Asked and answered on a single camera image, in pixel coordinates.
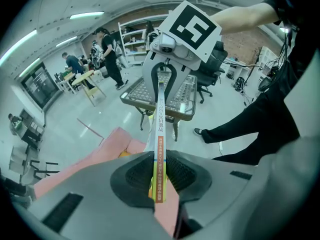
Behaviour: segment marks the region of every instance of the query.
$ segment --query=pink cloth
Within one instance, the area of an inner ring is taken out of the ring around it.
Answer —
[[[56,185],[85,167],[116,159],[125,150],[131,154],[141,153],[145,147],[145,143],[132,139],[128,132],[118,127],[98,148],[84,159],[36,183],[34,185],[35,195],[37,198],[41,197]],[[179,195],[168,180],[166,184],[166,202],[155,204],[154,216],[171,237],[175,231],[178,207]]]

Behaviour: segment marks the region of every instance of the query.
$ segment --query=brick wall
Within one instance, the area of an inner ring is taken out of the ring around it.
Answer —
[[[143,17],[167,14],[169,10],[174,10],[176,6],[177,5],[175,4],[167,4],[161,6],[158,5],[132,11],[108,22],[107,24],[103,25],[103,27],[109,30],[109,32],[118,32],[118,22],[122,24]],[[203,5],[199,6],[199,8],[206,12],[208,15],[213,15],[219,11],[218,9]],[[95,36],[89,35],[82,41],[82,45],[87,56],[90,53],[92,41],[95,38]],[[239,59],[239,61],[242,61],[246,64],[252,64],[255,62],[258,49],[261,46],[268,47],[276,55],[279,55],[281,50],[280,45],[278,45],[275,41],[268,37],[258,27],[251,31],[226,34],[222,36],[222,41],[224,43],[224,49],[228,52],[228,57],[236,57]]]

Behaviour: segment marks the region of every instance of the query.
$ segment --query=gray floor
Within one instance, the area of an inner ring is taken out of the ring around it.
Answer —
[[[129,80],[130,86],[141,77],[141,67],[124,69],[122,77]],[[213,97],[204,93],[205,101],[200,104],[197,94],[196,112],[191,121],[180,121],[178,141],[174,141],[173,125],[166,123],[166,147],[203,158],[221,156],[218,143],[205,144],[201,137],[193,133],[193,128],[212,129],[224,124],[238,115],[245,108],[244,97],[231,87],[232,81],[221,79],[209,90]],[[102,140],[88,130],[79,120],[99,135],[107,138],[116,127],[122,127],[131,136],[142,142],[148,139],[149,123],[145,118],[143,131],[140,130],[141,114],[132,106],[123,104],[119,98],[125,90],[116,90],[115,82],[109,77],[99,83],[106,98],[97,93],[94,96],[96,107],[93,107],[83,90],[77,95],[64,93],[46,113],[46,129],[41,143],[39,159],[59,163],[58,169],[76,163],[97,148]],[[224,141],[222,154],[232,154],[247,147],[257,134],[250,134]]]

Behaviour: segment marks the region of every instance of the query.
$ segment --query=office chair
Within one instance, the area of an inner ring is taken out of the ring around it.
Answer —
[[[224,50],[224,43],[221,41],[217,41],[208,61],[206,63],[202,61],[199,69],[190,73],[190,75],[196,76],[197,78],[197,91],[199,92],[202,99],[200,100],[201,104],[205,101],[202,92],[210,94],[210,97],[213,96],[212,93],[208,91],[208,86],[216,85],[216,82],[221,73],[225,72],[222,68],[220,68],[220,66],[227,56],[228,52]]]

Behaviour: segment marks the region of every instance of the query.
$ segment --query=ceiling light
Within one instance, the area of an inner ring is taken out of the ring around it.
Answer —
[[[285,27],[280,27],[280,30],[284,33],[289,33],[289,29],[288,28],[285,28]]]
[[[25,37],[21,38],[18,42],[16,42],[3,56],[0,58],[0,66],[5,62],[5,60],[25,41],[33,37],[37,34],[37,30],[32,31],[31,33],[27,34]]]
[[[25,73],[27,73],[38,61],[40,61],[40,58],[37,58],[24,71],[22,71],[22,73],[19,75],[19,77],[22,77]]]
[[[74,37],[71,37],[67,40],[64,40],[63,42],[58,43],[55,47],[62,46],[63,44],[68,43],[68,42],[75,40],[75,39],[77,39],[77,36],[74,36]]]
[[[97,11],[97,12],[86,12],[86,13],[81,13],[81,14],[75,14],[70,17],[70,20],[78,19],[78,18],[82,18],[82,17],[88,17],[88,16],[99,16],[104,13],[105,13],[104,11]]]

